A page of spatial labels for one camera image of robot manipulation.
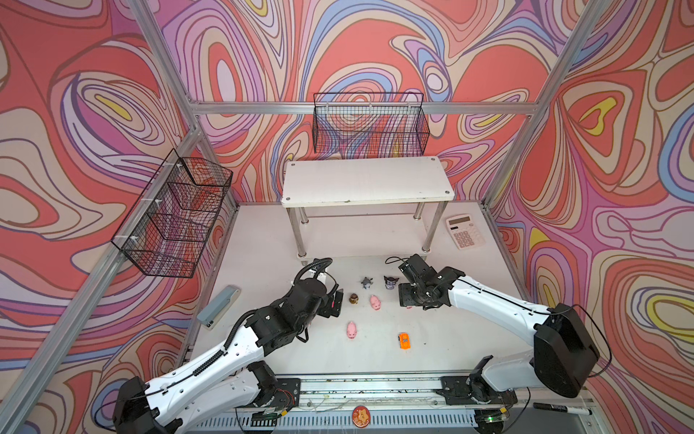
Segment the orange toy car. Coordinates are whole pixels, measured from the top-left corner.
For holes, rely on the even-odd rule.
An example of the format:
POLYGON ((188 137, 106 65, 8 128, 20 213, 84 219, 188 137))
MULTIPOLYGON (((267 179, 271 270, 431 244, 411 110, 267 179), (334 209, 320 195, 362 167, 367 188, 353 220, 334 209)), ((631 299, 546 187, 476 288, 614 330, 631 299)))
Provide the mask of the orange toy car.
POLYGON ((400 333, 398 335, 399 348, 402 350, 408 350, 411 348, 410 336, 408 333, 400 333))

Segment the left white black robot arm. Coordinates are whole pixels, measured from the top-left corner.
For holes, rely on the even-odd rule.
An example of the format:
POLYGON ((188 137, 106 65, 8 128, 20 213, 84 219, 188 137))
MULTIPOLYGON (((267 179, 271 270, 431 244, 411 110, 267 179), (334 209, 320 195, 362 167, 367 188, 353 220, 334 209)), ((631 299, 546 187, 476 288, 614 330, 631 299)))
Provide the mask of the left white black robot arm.
POLYGON ((307 343, 316 316, 340 315, 339 285, 325 285, 332 263, 323 258, 300 269, 283 297, 242 314, 226 339, 201 356, 169 374, 121 385, 115 432, 187 433, 227 410, 274 403, 280 390, 266 357, 294 341, 307 343))

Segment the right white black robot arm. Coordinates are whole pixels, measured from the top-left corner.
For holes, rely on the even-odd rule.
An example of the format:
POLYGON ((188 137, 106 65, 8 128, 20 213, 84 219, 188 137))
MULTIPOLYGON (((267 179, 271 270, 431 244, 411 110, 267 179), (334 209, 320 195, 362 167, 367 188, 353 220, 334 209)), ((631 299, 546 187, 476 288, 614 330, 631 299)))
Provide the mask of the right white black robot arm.
POLYGON ((574 399, 587 380, 596 376, 600 353, 576 306, 547 307, 514 298, 459 269, 436 271, 417 254, 385 261, 397 264, 405 278, 398 287, 401 307, 463 309, 529 345, 529 350, 511 356, 484 357, 462 385, 469 401, 487 404, 522 388, 544 388, 574 399))

